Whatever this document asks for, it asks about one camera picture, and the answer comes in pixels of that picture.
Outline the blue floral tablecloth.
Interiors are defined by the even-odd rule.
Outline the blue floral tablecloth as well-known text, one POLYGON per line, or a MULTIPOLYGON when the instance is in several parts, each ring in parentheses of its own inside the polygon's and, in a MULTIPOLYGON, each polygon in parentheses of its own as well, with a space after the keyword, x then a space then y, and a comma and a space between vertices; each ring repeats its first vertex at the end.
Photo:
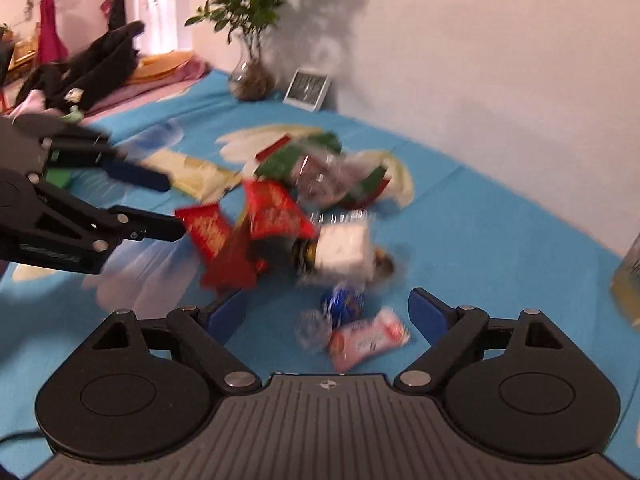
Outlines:
MULTIPOLYGON (((622 414, 608 457, 639 471, 639 335, 620 315, 610 283, 620 259, 597 242, 426 146, 332 113, 306 113, 277 100, 244 104, 221 74, 180 96, 101 118, 114 142, 158 134, 173 150, 221 162, 222 139, 274 125, 335 132, 344 148, 388 151, 409 169, 413 202, 375 209, 374 240, 397 270, 367 296, 367 314, 390 307, 405 314, 409 292, 423 287, 456 306, 474 304, 496 318, 544 312, 608 376, 622 414)), ((55 272, 26 278, 10 266, 1 281, 1 431, 36 426, 38 390, 104 318, 117 309, 160 318, 178 306, 204 307, 192 242, 144 240, 122 245, 98 276, 55 272)))

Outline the potted plant in glass vase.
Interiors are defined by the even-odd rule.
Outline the potted plant in glass vase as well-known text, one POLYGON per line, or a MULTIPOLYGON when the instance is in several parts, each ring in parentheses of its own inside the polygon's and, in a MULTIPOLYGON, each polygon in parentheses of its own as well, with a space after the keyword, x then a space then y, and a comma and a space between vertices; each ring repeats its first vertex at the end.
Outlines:
POLYGON ((243 102, 262 101, 274 89, 274 78, 262 60, 262 36, 280 21, 286 0, 204 0, 186 20, 188 26, 209 22, 227 41, 237 39, 241 59, 229 75, 231 93, 243 102))

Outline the blue foil chocolate ball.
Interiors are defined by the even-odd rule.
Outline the blue foil chocolate ball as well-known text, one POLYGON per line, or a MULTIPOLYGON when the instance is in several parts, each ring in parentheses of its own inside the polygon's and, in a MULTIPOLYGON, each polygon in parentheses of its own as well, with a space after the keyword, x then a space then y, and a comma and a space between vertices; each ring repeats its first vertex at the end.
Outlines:
POLYGON ((363 290, 349 284, 338 284, 322 295, 320 311, 333 328, 360 319, 364 304, 363 290))

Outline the white digital clock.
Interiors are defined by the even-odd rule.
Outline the white digital clock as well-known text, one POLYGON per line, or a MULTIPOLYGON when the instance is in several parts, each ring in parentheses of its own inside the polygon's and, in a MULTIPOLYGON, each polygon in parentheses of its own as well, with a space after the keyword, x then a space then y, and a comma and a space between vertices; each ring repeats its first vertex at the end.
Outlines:
POLYGON ((322 74, 318 70, 301 67, 296 70, 288 85, 283 102, 307 112, 318 112, 321 110, 330 87, 330 76, 322 74))

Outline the cream green snack packet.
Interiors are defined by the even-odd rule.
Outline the cream green snack packet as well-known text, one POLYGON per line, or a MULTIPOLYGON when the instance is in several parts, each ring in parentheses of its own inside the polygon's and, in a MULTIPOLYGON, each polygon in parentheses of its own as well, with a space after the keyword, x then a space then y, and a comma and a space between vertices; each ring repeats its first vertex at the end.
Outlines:
POLYGON ((142 165, 167 174, 173 188, 203 204, 217 203, 242 181, 237 171, 167 148, 143 159, 142 165))

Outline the red chocolate bar wrapper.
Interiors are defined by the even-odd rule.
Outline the red chocolate bar wrapper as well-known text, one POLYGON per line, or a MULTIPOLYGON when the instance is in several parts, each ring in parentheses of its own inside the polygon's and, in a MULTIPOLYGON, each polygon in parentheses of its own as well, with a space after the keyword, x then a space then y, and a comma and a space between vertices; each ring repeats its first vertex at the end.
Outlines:
POLYGON ((220 294, 252 288, 270 267, 258 244, 272 238, 313 240, 318 229, 288 189, 275 180, 245 180, 245 205, 232 223, 216 203, 177 209, 175 216, 200 253, 200 284, 220 294))

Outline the plant in good morning cup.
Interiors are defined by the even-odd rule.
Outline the plant in good morning cup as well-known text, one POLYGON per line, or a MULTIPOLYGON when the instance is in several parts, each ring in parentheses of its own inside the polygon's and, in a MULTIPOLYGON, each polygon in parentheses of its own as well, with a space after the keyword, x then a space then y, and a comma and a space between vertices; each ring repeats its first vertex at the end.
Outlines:
POLYGON ((622 315, 635 329, 640 325, 640 235, 614 272, 611 292, 622 315))

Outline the clothes rack with red garment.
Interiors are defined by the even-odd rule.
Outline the clothes rack with red garment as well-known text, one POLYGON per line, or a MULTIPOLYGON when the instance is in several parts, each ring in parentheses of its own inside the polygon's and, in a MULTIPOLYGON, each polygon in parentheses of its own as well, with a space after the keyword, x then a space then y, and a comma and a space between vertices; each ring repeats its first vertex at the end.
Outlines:
POLYGON ((66 45, 58 34, 56 0, 37 0, 39 6, 37 64, 63 61, 68 55, 66 45))

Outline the pink strawberry candy packet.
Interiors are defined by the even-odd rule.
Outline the pink strawberry candy packet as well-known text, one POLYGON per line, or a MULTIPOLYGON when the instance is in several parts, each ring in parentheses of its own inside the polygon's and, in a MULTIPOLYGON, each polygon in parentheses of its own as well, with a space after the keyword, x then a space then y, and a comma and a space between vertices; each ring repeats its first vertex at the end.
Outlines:
POLYGON ((382 308, 367 318, 334 330, 328 350, 334 370, 343 374, 372 356, 403 347, 410 332, 391 308, 382 308))

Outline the green plastic basket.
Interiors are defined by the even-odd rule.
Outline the green plastic basket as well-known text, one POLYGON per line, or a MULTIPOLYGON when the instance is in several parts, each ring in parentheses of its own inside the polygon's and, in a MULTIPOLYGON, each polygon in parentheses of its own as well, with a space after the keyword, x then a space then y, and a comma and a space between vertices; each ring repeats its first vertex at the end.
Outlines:
MULTIPOLYGON (((84 113, 77 105, 74 105, 68 114, 61 117, 63 122, 69 122, 72 125, 79 125, 84 118, 84 113)), ((54 151, 44 172, 46 181, 57 188, 67 188, 72 180, 72 173, 73 167, 70 166, 67 156, 63 155, 61 151, 54 151)))

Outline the white nougat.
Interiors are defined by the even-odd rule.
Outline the white nougat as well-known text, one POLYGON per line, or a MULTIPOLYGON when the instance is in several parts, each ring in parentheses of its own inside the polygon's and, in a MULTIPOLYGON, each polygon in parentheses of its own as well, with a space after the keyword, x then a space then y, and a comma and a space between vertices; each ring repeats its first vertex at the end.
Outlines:
POLYGON ((292 267, 303 283, 366 287, 395 274, 394 258, 373 241, 372 214, 360 209, 312 220, 316 236, 299 238, 291 249, 292 267))

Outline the green red clear snack bag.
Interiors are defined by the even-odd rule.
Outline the green red clear snack bag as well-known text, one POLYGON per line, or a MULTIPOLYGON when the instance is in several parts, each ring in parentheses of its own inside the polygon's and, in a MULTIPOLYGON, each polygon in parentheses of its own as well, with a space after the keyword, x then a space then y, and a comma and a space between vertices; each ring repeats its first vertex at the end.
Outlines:
POLYGON ((280 182, 299 202, 317 210, 367 207, 390 184, 382 162, 345 153, 331 131, 299 138, 286 134, 255 159, 256 177, 280 182))

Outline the black clothing pile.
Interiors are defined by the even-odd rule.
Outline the black clothing pile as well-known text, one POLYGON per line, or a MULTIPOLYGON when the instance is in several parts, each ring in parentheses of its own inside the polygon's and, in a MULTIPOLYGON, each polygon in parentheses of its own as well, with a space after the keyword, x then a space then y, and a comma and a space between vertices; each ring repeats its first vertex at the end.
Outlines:
POLYGON ((68 113, 72 107, 67 93, 81 90, 78 107, 91 110, 97 102, 122 88, 138 66, 138 51, 134 38, 145 30, 142 21, 134 21, 106 32, 72 58, 39 65, 26 78, 17 93, 14 107, 18 107, 34 90, 44 95, 44 108, 56 108, 68 113))

